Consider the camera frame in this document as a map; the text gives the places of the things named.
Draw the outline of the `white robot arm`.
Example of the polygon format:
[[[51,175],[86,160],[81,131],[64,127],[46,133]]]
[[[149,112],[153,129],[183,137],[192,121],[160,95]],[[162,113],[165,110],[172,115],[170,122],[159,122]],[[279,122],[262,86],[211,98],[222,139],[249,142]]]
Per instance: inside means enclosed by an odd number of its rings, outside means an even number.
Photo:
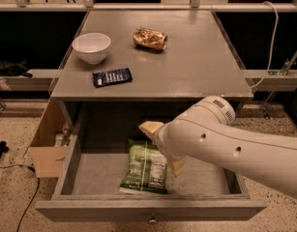
[[[227,100],[208,96],[169,123],[146,121],[139,129],[176,176],[191,157],[297,199],[297,137],[239,130],[233,127],[234,120]]]

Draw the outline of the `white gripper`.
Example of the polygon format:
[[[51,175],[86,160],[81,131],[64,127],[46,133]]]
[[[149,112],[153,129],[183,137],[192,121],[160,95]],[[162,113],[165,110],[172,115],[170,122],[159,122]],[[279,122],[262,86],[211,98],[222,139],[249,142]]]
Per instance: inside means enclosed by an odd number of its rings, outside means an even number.
[[[170,151],[169,144],[165,142],[168,123],[157,121],[146,121],[138,128],[157,146],[158,150],[165,156],[169,167],[175,177],[178,177],[185,169],[187,158],[182,154],[174,154]]]

